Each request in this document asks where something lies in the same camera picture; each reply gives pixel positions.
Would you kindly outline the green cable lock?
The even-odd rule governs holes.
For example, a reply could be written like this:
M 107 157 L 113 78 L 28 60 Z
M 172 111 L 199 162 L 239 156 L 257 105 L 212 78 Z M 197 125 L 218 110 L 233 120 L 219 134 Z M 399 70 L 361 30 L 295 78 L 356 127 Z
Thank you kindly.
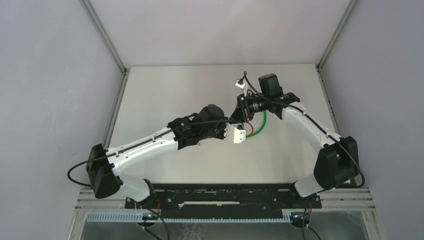
M 255 119 L 253 121 L 248 121 L 247 124 L 250 127 L 250 131 L 247 132 L 247 138 L 252 138 L 260 134 L 266 124 L 267 124 L 268 116 L 265 111 L 262 112 L 261 117 L 259 119 Z

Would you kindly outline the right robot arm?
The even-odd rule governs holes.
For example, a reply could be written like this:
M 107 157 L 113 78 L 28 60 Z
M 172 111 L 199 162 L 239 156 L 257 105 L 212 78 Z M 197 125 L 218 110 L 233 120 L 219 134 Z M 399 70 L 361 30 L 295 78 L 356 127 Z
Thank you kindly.
M 289 203 L 302 208 L 309 196 L 344 185 L 360 176 L 358 144 L 351 137 L 342 137 L 319 122 L 292 92 L 285 93 L 274 73 L 258 79 L 257 91 L 247 78 L 247 73 L 235 82 L 243 93 L 237 96 L 231 119 L 251 121 L 256 113 L 268 111 L 300 131 L 317 154 L 312 173 L 295 181 L 289 187 Z

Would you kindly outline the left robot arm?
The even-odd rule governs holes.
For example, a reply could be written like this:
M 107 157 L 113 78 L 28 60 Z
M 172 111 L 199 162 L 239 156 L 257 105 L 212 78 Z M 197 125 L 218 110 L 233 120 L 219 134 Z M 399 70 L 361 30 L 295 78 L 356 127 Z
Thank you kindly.
M 102 144 L 93 146 L 86 171 L 94 196 L 105 199 L 122 195 L 145 209 L 153 207 L 157 196 L 151 182 L 125 172 L 145 160 L 197 145 L 202 140 L 223 140 L 230 121 L 221 108 L 210 104 L 199 113 L 176 118 L 161 130 L 131 143 L 108 149 Z

